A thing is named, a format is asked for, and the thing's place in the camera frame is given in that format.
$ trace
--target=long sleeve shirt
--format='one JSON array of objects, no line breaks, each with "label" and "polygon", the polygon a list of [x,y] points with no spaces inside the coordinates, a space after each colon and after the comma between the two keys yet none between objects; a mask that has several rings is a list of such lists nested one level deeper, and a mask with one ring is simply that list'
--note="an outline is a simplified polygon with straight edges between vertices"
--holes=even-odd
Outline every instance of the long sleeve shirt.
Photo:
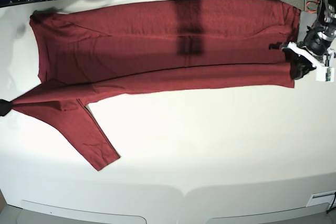
[{"label": "long sleeve shirt", "polygon": [[33,15],[41,85],[14,109],[56,128],[97,170],[120,156],[86,105],[120,94],[252,85],[293,88],[272,45],[295,41],[300,11],[265,0],[175,0]]}]

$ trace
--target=cable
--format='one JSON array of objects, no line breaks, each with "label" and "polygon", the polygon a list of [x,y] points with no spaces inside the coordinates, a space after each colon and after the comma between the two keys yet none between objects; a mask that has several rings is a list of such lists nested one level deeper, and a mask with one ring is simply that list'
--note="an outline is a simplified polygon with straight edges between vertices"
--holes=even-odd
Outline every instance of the cable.
[{"label": "cable", "polygon": [[315,25],[317,24],[317,22],[320,19],[320,14],[321,14],[321,11],[322,11],[322,4],[323,4],[323,0],[320,0],[319,10],[317,11],[317,18],[316,18],[316,20],[314,22]]},{"label": "cable", "polygon": [[336,207],[332,207],[335,204],[335,200],[336,200],[336,192],[335,192],[334,200],[332,201],[330,208],[327,210],[327,214],[330,213],[332,210],[336,209]]},{"label": "cable", "polygon": [[308,12],[308,13],[316,13],[317,10],[312,10],[312,9],[309,8],[309,4],[311,4],[311,3],[317,4],[317,5],[319,4],[318,1],[307,1],[306,2],[306,12]]}]

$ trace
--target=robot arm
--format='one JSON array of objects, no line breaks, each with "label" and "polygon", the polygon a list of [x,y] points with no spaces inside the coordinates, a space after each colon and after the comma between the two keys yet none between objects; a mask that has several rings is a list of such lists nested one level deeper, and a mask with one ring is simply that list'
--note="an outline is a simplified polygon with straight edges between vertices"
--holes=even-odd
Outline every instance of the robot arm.
[{"label": "robot arm", "polygon": [[332,68],[335,52],[329,49],[336,38],[336,0],[320,0],[317,19],[309,27],[306,37],[299,43],[290,42],[282,45],[282,50],[289,49],[299,57],[305,57],[316,69],[317,81],[334,81],[335,69]]}]

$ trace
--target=white tabletop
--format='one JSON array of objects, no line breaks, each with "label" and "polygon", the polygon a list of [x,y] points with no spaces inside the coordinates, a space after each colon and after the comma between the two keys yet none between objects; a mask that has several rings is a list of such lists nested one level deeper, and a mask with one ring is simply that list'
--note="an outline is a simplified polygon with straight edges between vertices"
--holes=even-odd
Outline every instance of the white tabletop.
[{"label": "white tabletop", "polygon": [[[62,0],[0,9],[0,99],[39,84],[28,21],[156,0]],[[309,74],[295,89],[275,86],[120,95],[90,104],[122,158],[97,172],[51,126],[12,111],[0,118],[0,189],[22,200],[152,223],[306,206],[336,189],[335,83]]]}]

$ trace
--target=black cable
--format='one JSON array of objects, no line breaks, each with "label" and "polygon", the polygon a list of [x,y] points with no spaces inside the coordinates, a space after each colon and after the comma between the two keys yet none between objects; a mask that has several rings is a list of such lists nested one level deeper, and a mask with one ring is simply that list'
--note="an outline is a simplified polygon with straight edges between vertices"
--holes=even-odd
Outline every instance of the black cable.
[{"label": "black cable", "polygon": [[322,11],[323,0],[320,0],[320,4],[319,5],[320,6],[319,6],[319,10],[317,12],[317,18],[316,18],[316,20],[314,22],[315,25],[317,24],[317,22],[319,21],[319,18],[320,18],[320,14],[321,14],[321,11]]},{"label": "black cable", "polygon": [[330,213],[332,210],[336,209],[336,207],[332,207],[335,204],[335,199],[336,199],[336,192],[335,192],[334,200],[332,201],[330,208],[327,210],[327,214]]}]

